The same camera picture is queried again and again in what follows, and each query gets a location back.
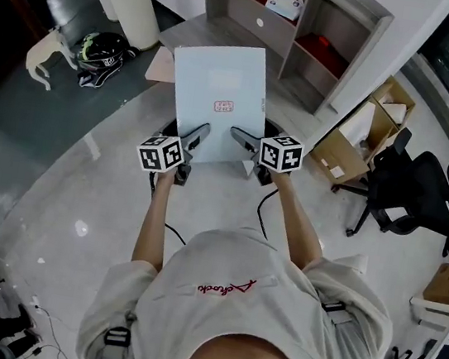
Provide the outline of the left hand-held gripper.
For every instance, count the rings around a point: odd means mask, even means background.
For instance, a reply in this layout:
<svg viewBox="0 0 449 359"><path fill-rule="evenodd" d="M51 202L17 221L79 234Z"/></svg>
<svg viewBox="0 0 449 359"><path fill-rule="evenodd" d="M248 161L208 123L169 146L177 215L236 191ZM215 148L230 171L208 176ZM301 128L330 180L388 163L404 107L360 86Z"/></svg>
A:
<svg viewBox="0 0 449 359"><path fill-rule="evenodd" d="M182 185L187 182L191 171L190 154L205 139L211 131L209 123L202 124L191 132L178 137L177 120L165 124L160 130L161 136L150 136L136 146L141 169L150 173L176 172L175 183Z"/></svg>

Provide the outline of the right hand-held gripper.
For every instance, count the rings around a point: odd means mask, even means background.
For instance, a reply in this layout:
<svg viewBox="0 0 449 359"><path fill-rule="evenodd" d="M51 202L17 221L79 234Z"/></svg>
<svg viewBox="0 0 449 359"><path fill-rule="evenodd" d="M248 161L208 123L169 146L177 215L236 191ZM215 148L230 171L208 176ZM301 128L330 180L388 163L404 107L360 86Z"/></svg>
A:
<svg viewBox="0 0 449 359"><path fill-rule="evenodd" d="M254 172L260 185L272 183L271 171L289 174L300 170L304 145L294 136L284 135L283 128L269 118L265 119L264 137L253 136L241 128L231 127L232 138L255 156Z"/></svg>

